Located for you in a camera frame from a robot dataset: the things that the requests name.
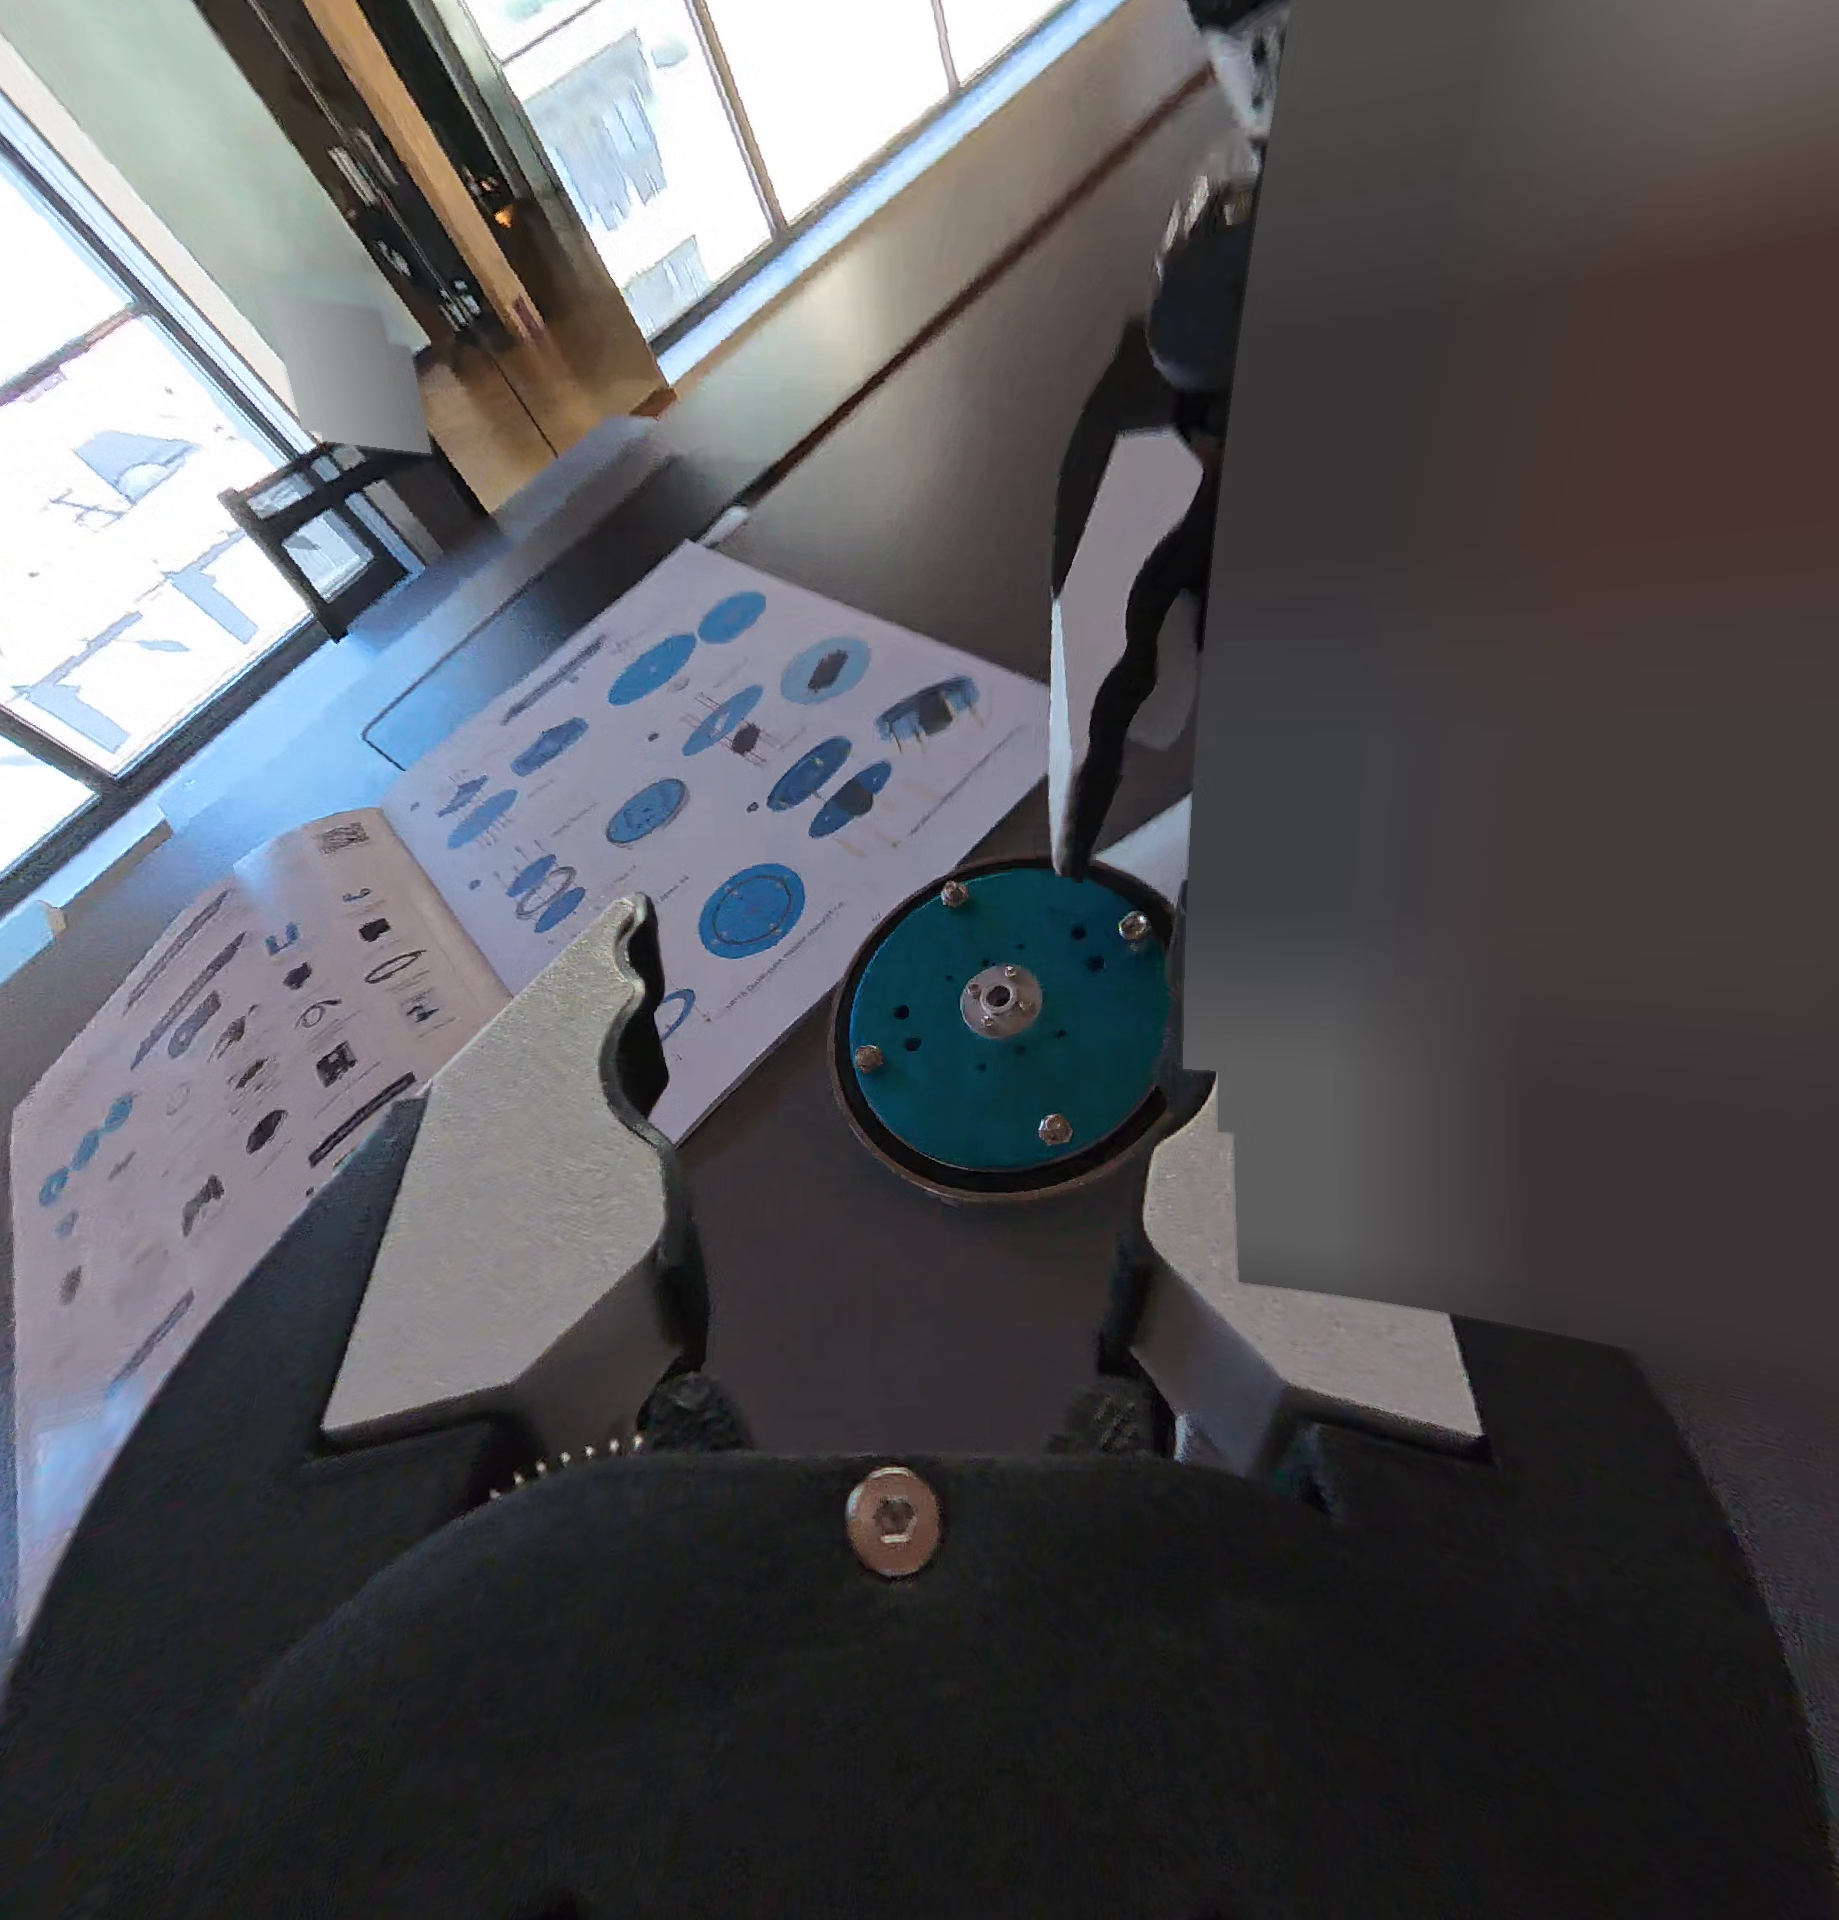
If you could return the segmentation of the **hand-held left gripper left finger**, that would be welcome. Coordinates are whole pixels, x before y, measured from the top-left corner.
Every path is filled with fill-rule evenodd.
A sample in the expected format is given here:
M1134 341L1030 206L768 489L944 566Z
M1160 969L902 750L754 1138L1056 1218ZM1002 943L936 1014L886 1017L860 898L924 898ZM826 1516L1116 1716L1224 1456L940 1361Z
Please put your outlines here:
M706 1262L666 1089L658 917L586 931L432 1079L324 1412L328 1438L458 1419L634 1438L702 1366Z

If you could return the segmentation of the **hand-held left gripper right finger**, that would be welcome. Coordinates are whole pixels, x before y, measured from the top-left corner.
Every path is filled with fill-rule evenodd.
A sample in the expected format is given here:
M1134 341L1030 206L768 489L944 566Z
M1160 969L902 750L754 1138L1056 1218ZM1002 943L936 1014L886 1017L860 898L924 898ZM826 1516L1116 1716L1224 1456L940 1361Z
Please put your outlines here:
M1116 1363L1228 1468L1272 1468L1310 1426L1454 1459L1486 1430L1454 1319L1244 1277L1218 1079L1170 1067L1116 1256Z

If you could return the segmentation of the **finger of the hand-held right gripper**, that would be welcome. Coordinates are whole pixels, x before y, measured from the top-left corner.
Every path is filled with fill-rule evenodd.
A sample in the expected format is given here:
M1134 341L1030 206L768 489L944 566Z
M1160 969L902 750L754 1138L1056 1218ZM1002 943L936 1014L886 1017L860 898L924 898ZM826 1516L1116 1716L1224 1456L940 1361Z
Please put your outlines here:
M1062 455L1050 602L1050 858L1094 859L1128 748L1176 744L1196 705L1216 472L1144 321L1120 341Z

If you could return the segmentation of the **blue round disc plate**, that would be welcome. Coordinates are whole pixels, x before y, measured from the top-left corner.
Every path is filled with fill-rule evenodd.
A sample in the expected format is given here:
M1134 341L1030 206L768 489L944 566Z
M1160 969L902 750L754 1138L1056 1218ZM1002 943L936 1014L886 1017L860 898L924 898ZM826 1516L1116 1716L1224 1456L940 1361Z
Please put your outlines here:
M832 1008L836 1099L914 1187L1014 1202L1124 1163L1170 1112L1174 902L1122 867L966 865L874 928Z

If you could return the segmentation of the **white foam packing piece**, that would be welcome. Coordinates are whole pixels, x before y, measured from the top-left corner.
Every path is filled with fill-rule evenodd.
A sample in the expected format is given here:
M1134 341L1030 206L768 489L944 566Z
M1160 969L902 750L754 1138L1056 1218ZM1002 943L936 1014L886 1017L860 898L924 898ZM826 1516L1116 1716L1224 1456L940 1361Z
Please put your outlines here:
M1094 863L1140 882L1148 891L1176 908L1190 865L1192 795L1158 812L1140 828L1096 851Z

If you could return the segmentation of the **open instruction manual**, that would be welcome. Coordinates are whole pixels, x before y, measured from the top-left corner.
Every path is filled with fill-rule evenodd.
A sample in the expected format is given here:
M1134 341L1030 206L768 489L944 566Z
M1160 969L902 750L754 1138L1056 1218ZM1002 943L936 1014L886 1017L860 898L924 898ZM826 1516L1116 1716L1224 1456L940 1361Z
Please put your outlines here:
M656 905L684 1139L1046 769L1044 684L684 544L372 807L168 925L21 1106L21 1390L148 1393L398 1099Z

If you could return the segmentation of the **large window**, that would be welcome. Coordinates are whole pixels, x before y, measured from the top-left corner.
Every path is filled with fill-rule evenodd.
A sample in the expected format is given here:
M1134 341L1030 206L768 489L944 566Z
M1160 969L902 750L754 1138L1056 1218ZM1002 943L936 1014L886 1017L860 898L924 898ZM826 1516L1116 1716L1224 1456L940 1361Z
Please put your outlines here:
M308 439L0 42L0 920L326 641L224 501Z
M470 2L648 343L786 250L1072 12L1054 2Z

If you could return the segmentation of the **black wooden chair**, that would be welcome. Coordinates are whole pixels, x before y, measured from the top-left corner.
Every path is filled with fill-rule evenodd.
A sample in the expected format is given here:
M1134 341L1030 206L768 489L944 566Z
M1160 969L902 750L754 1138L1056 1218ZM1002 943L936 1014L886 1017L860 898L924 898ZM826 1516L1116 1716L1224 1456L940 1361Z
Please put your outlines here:
M416 454L316 443L218 501L266 555L332 639L412 578L418 558L374 512L372 491L412 468Z

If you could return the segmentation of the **wooden cabinet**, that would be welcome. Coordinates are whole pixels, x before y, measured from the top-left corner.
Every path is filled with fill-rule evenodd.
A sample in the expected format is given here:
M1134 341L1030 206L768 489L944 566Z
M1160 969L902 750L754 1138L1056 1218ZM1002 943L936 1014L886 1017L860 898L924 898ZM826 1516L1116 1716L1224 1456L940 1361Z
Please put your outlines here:
M674 390L494 50L494 3L200 2L426 327L440 454L484 510Z

